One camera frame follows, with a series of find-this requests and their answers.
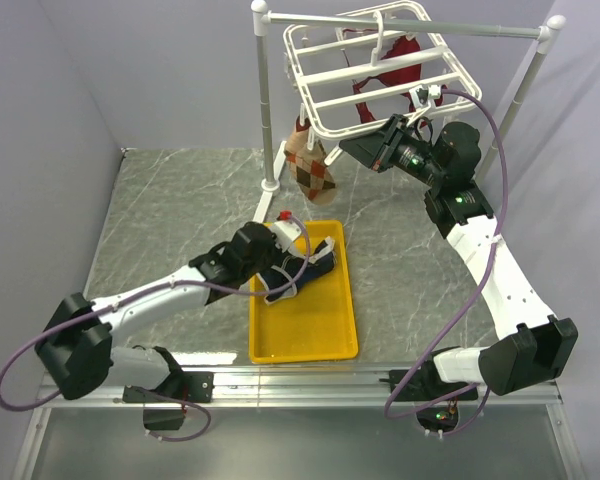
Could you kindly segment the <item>white clip drying hanger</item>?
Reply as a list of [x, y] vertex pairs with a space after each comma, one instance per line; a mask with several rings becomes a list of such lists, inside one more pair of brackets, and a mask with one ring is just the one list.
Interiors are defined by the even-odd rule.
[[427, 21], [416, 1], [394, 1], [351, 11], [369, 26], [290, 25], [283, 32], [287, 76], [298, 92], [299, 118], [315, 139], [339, 142], [374, 131], [393, 114], [411, 122], [448, 122], [473, 109], [470, 100], [443, 95], [424, 114], [411, 112], [409, 90], [443, 85], [481, 98], [482, 90], [439, 33], [408, 32], [392, 20]]

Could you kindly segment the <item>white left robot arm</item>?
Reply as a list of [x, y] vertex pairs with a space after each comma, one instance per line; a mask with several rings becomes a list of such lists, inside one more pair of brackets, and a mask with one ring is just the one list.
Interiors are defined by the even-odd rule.
[[146, 389], [169, 402], [182, 388], [182, 369], [163, 348], [132, 349], [128, 337], [184, 310], [205, 308], [228, 295], [248, 295], [244, 284], [272, 267], [298, 239], [309, 237], [297, 218], [271, 225], [248, 222], [173, 273], [109, 297], [65, 298], [35, 351], [67, 400], [103, 385]]

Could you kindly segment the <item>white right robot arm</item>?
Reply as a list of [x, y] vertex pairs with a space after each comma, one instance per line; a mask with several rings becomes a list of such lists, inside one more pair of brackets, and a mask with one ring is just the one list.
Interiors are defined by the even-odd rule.
[[426, 141], [394, 115], [378, 130], [339, 143], [376, 173], [396, 167], [427, 185], [427, 214], [476, 281], [497, 335], [489, 347], [431, 349], [417, 368], [391, 372], [391, 396], [400, 401], [440, 400], [452, 392], [474, 399], [478, 385], [503, 396], [555, 380], [578, 339], [573, 320], [557, 318], [532, 288], [473, 180], [479, 140], [477, 129], [454, 121]]

